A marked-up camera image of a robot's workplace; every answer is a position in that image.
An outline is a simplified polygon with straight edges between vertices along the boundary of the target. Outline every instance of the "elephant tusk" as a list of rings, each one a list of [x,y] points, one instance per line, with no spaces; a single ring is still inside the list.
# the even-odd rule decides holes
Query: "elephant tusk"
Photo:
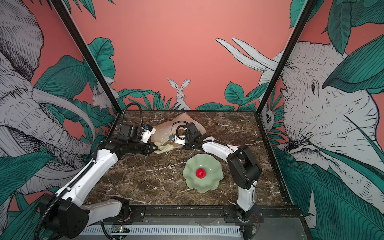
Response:
[[[95,127],[93,126],[93,123],[89,116],[84,113],[83,110],[81,110],[79,107],[75,106],[74,104],[68,102],[67,100],[57,97],[55,95],[52,95],[50,93],[44,92],[38,88],[34,88],[32,92],[32,99],[35,100],[38,103],[45,103],[45,104],[52,104],[61,108],[68,109],[74,113],[76,113],[78,116],[83,118],[85,122],[89,125],[91,131],[92,131],[92,140],[95,140],[96,131]]]

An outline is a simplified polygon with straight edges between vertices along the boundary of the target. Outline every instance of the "scalloped plate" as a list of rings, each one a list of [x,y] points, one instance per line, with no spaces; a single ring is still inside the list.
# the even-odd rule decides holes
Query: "scalloped plate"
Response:
[[[196,171],[199,168],[205,170],[206,176],[204,178],[200,179],[196,176]],[[185,163],[183,177],[186,179],[189,188],[204,193],[208,190],[217,189],[224,175],[221,163],[218,160],[208,154],[196,154]]]

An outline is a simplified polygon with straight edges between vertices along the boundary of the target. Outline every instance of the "elephant ear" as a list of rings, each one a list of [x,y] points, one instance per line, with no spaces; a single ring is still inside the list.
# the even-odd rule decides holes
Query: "elephant ear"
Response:
[[[39,66],[43,33],[23,1],[0,1],[0,52],[28,81]]]

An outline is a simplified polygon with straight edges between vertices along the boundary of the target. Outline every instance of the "brown marble surface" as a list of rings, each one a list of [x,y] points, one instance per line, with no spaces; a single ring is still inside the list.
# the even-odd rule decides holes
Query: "brown marble surface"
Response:
[[[183,112],[143,112],[144,123],[158,125]],[[207,134],[231,144],[246,144],[263,171],[257,182],[255,202],[258,205],[283,205],[276,177],[268,160],[264,143],[253,113],[188,112],[207,130]],[[125,121],[139,125],[139,112],[127,111]],[[85,204],[106,201],[113,196],[131,204],[153,205],[230,205],[237,201],[238,187],[228,165],[222,165],[224,178],[216,190],[199,193],[187,187],[182,172],[185,162],[200,151],[174,149],[168,153],[125,156],[112,166],[89,193]]]

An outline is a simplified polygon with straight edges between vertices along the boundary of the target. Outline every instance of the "black cable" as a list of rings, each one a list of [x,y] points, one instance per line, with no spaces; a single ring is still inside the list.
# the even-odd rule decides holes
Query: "black cable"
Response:
[[[188,124],[187,121],[177,121],[177,122],[174,122],[174,123],[172,124],[172,127],[170,128],[170,133],[171,133],[172,136],[173,136],[173,130],[172,130],[172,128],[173,128],[173,126],[174,126],[175,124],[178,124],[178,123],[185,123],[185,124]]]
[[[124,121],[124,116],[125,116],[125,111],[127,111],[127,109],[132,106],[132,105],[136,105],[137,107],[139,107],[139,111],[140,111],[140,122],[141,122],[141,127],[144,127],[144,123],[143,123],[143,112],[142,112],[142,109],[141,109],[141,106],[138,105],[137,103],[129,103],[127,106],[125,106],[124,110],[122,111],[121,113],[121,126],[122,126],[122,123]]]
[[[96,160],[97,158],[97,152],[99,150],[99,146],[100,145],[97,145],[95,151],[93,152],[93,160]],[[56,205],[57,201],[61,199],[61,197],[66,194],[68,192],[68,188],[71,188],[73,187],[90,169],[91,167],[93,166],[94,162],[91,162],[86,169],[84,169],[84,171],[77,177],[75,178],[69,185],[66,189],[64,189],[49,205],[48,207],[46,208],[46,210],[44,211],[44,213],[41,215],[40,217],[40,220],[39,220],[39,223],[37,224],[36,228],[35,228],[35,234],[33,236],[33,240],[39,240],[40,239],[40,231],[41,231],[41,228],[43,227],[43,222],[44,220],[46,219],[46,217],[48,216],[48,214],[51,212],[52,208]]]
[[[105,226],[104,226],[104,222],[103,222],[103,220],[101,220],[100,221],[100,223],[101,223],[101,229],[103,230],[103,233],[104,233],[104,235],[109,239],[109,240],[115,240],[115,239],[123,239],[123,238],[125,238],[127,235],[124,235],[124,237],[122,237],[121,235],[119,236],[119,237],[114,237],[114,236],[110,236],[108,233],[107,233],[107,231],[105,230]]]

